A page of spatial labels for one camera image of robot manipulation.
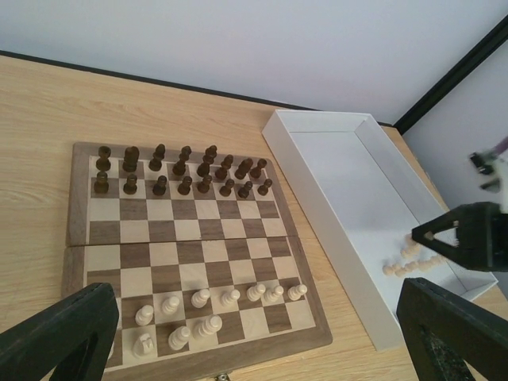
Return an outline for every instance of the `black trim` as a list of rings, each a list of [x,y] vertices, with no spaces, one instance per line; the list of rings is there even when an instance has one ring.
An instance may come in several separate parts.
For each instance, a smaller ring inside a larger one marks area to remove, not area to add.
[[[508,39],[508,16],[503,18],[471,51],[446,73],[421,99],[414,104],[395,124],[401,133],[406,133],[442,98],[471,74],[484,60]]]

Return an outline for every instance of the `dark wooden pawn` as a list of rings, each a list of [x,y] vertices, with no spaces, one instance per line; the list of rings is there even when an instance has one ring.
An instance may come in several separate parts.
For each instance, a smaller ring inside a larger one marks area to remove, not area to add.
[[[137,176],[133,173],[129,173],[127,180],[124,184],[124,192],[126,194],[135,194],[137,192]]]
[[[273,184],[273,181],[271,179],[264,180],[263,185],[260,185],[259,188],[257,188],[257,193],[261,194],[262,196],[266,196],[268,194],[268,188],[271,187]]]
[[[95,162],[95,167],[99,171],[108,171],[111,169],[111,148],[106,147],[105,145],[98,148],[98,159]]]
[[[257,160],[257,165],[251,170],[250,176],[253,179],[258,179],[261,177],[261,173],[263,173],[262,169],[267,166],[267,161],[265,159]]]
[[[157,183],[153,186],[153,194],[155,196],[162,196],[164,193],[166,193],[166,185],[167,185],[167,177],[166,176],[159,176],[157,179]]]
[[[187,196],[191,192],[192,178],[190,176],[185,176],[182,180],[182,183],[178,185],[178,193],[183,196]]]
[[[159,144],[153,153],[153,159],[150,160],[148,168],[154,172],[160,171],[162,168],[162,160],[164,160],[164,154],[166,153],[166,147],[164,144]]]
[[[228,197],[231,194],[231,190],[235,186],[235,180],[227,179],[225,184],[219,189],[221,196]]]
[[[94,191],[98,194],[108,193],[110,185],[108,184],[108,174],[104,171],[100,171],[97,174],[97,179],[94,183]]]
[[[248,194],[250,193],[252,189],[252,182],[251,181],[247,181],[244,186],[242,188],[240,188],[238,190],[238,195],[241,197],[241,198],[247,198],[248,197]]]

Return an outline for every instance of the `dark chess piece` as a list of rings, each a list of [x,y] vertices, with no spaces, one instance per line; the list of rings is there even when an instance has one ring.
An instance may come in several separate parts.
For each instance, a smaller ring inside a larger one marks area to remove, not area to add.
[[[262,169],[267,166],[267,161],[265,159],[257,160],[257,165],[251,170],[250,176],[253,179],[258,179],[261,177],[261,173],[263,173]]]
[[[239,180],[244,179],[245,176],[250,171],[253,164],[254,164],[254,162],[252,161],[252,159],[250,157],[243,160],[240,163],[240,165],[238,166],[238,169],[235,171],[235,177]]]
[[[231,194],[231,190],[235,186],[235,180],[227,179],[225,184],[219,189],[221,196],[228,197]]]
[[[124,192],[125,194],[135,194],[137,191],[137,176],[133,173],[129,173],[127,176],[127,180],[124,184]]]
[[[220,180],[225,180],[228,177],[228,170],[233,164],[233,155],[227,155],[221,163],[221,167],[215,171],[215,177]]]
[[[108,171],[111,169],[111,162],[110,162],[110,156],[111,156],[111,148],[106,147],[105,145],[98,148],[98,156],[99,158],[95,162],[95,167],[99,171]]]
[[[248,194],[250,193],[252,189],[252,182],[247,181],[242,188],[238,190],[238,195],[242,198],[247,198]]]
[[[182,180],[182,183],[178,185],[178,193],[181,195],[187,196],[191,192],[192,178],[190,176],[185,176]]]
[[[97,179],[94,183],[94,191],[98,194],[108,193],[110,185],[108,184],[108,174],[104,171],[100,171],[97,174]]]
[[[166,193],[167,177],[159,176],[157,183],[153,186],[153,194],[155,196],[162,196]]]
[[[212,176],[205,175],[203,180],[198,184],[198,191],[201,193],[206,193],[210,190],[210,184],[212,183]]]
[[[150,160],[148,168],[154,172],[160,171],[162,168],[162,160],[164,160],[164,154],[166,153],[166,147],[164,144],[159,144],[153,153],[153,159]]]
[[[125,149],[124,163],[121,165],[126,172],[135,172],[137,161],[140,158],[140,150],[137,147],[128,147]]]
[[[260,185],[259,188],[257,188],[257,193],[261,194],[262,196],[266,196],[268,194],[268,188],[271,187],[273,184],[273,181],[271,179],[264,180],[264,184]]]

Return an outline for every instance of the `chess piece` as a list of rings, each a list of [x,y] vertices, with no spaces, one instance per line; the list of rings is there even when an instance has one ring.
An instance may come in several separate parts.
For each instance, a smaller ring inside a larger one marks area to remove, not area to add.
[[[165,153],[166,147],[164,146],[164,144],[159,144],[153,153],[153,159],[150,160],[148,168],[150,168],[154,172],[160,171],[160,169],[162,168],[162,160],[164,159]]]
[[[167,343],[169,347],[174,351],[179,351],[189,342],[191,338],[191,330],[186,326],[178,327],[169,335]]]
[[[153,340],[149,333],[143,333],[140,335],[133,346],[133,354],[135,357],[147,356],[153,352],[154,349]]]
[[[124,162],[121,167],[126,172],[135,172],[139,158],[140,150],[137,147],[128,147],[125,149]]]
[[[238,169],[235,171],[235,177],[239,180],[244,179],[245,176],[250,171],[253,164],[254,164],[254,162],[252,161],[252,159],[250,157],[243,160],[240,163],[240,165],[238,166]]]
[[[180,299],[178,299],[176,296],[170,296],[162,302],[160,309],[162,310],[163,314],[172,315],[178,310],[179,305]]]
[[[271,179],[264,180],[263,185],[260,185],[260,187],[257,188],[257,193],[261,194],[262,196],[266,196],[268,194],[268,188],[270,188],[272,184],[273,181],[271,181]]]
[[[255,286],[249,287],[247,290],[247,298],[251,302],[260,300],[267,288],[262,283],[257,283]]]
[[[265,159],[257,160],[257,165],[251,170],[250,176],[253,179],[258,179],[261,177],[261,173],[263,173],[263,168],[267,166],[268,162]]]
[[[155,196],[162,196],[164,193],[166,193],[166,185],[167,185],[167,177],[166,176],[159,176],[157,179],[157,183],[153,186],[153,194]]]
[[[203,180],[198,183],[198,191],[206,193],[210,190],[210,184],[212,183],[212,176],[205,175]]]
[[[178,193],[183,196],[187,196],[191,192],[192,178],[190,176],[185,176],[182,180],[182,183],[178,185]]]
[[[108,171],[111,169],[111,148],[106,147],[105,145],[98,148],[98,159],[95,162],[95,167],[99,171]]]
[[[240,298],[240,292],[239,292],[239,290],[226,291],[221,296],[221,304],[224,307],[231,306],[239,298]]]
[[[238,190],[238,195],[241,198],[247,198],[251,189],[252,189],[252,182],[251,181],[247,181],[244,184],[244,186]]]
[[[97,194],[105,194],[108,193],[110,185],[108,184],[108,174],[104,171],[100,171],[97,174],[97,179],[94,183],[94,191]]]
[[[124,184],[124,193],[125,194],[135,194],[137,191],[137,176],[133,173],[129,173],[127,176],[127,180]]]
[[[219,189],[219,193],[223,197],[228,197],[231,194],[231,190],[235,186],[235,180],[233,179],[227,179],[225,181],[225,184]]]
[[[208,299],[210,299],[210,292],[205,288],[195,292],[190,299],[190,303],[196,308],[203,308]]]
[[[222,328],[222,319],[218,315],[210,315],[200,321],[194,328],[194,338],[200,339],[217,333]]]
[[[299,300],[303,295],[307,293],[307,286],[305,284],[299,284],[297,286],[294,286],[290,288],[287,291],[287,296],[289,299],[291,299],[293,302]]]
[[[148,325],[150,321],[153,319],[153,307],[147,304],[146,306],[142,306],[136,312],[136,324],[138,325]]]
[[[276,302],[277,299],[284,293],[284,289],[282,286],[275,286],[271,290],[264,293],[264,301],[265,302]]]

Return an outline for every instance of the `dark square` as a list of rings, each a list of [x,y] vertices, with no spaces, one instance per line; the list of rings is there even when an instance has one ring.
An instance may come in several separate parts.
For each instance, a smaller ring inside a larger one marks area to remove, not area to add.
[[[224,239],[221,220],[199,220],[199,230],[204,241]]]
[[[152,290],[154,294],[181,291],[180,269],[178,264],[152,267]]]
[[[231,267],[229,262],[209,262],[206,266],[206,277],[209,287],[222,287],[233,284],[231,276]]]
[[[277,271],[272,258],[257,258],[252,260],[254,274],[258,282],[277,279]]]
[[[264,315],[267,319],[270,333],[291,329],[291,322],[285,304],[264,307]]]
[[[271,256],[291,256],[286,237],[269,237],[267,241]]]
[[[142,306],[150,305],[153,307],[153,295],[133,296],[132,298],[123,298],[121,300],[121,328],[136,328],[136,313]]]
[[[120,269],[87,272],[87,286],[92,283],[110,283],[115,298],[121,297]]]
[[[220,314],[220,316],[222,319],[222,328],[217,332],[219,344],[245,339],[244,326],[241,324],[239,311]]]
[[[167,342],[169,335],[173,333],[175,329],[184,327],[185,325],[185,320],[156,325],[157,355],[159,357],[172,355],[174,353],[187,352],[189,350],[189,343],[185,344],[185,346],[179,351],[174,351]]]
[[[239,220],[241,219],[240,209],[238,209],[237,201],[217,201],[219,215],[221,220]]]
[[[239,238],[236,240],[226,240],[225,249],[228,253],[229,260],[250,260],[248,253],[247,240]]]
[[[205,262],[201,241],[177,242],[179,264],[202,264]]]
[[[150,248],[148,244],[121,244],[120,267],[150,267]]]
[[[261,218],[279,218],[277,206],[273,201],[258,201],[257,207],[260,210]]]
[[[264,232],[263,221],[259,218],[252,218],[248,220],[242,220],[245,229],[245,236],[247,238],[261,238],[266,237],[267,234]]]
[[[119,244],[119,221],[91,221],[89,244]]]
[[[196,203],[193,200],[171,200],[175,220],[197,220]]]
[[[176,231],[174,221],[148,221],[150,242],[175,242]]]
[[[205,316],[211,315],[214,312],[212,311],[212,301],[208,299],[203,308],[196,308],[192,306],[192,295],[198,292],[199,290],[191,290],[183,292],[183,308],[185,309],[185,318],[186,319],[194,319],[194,318],[203,318]]]

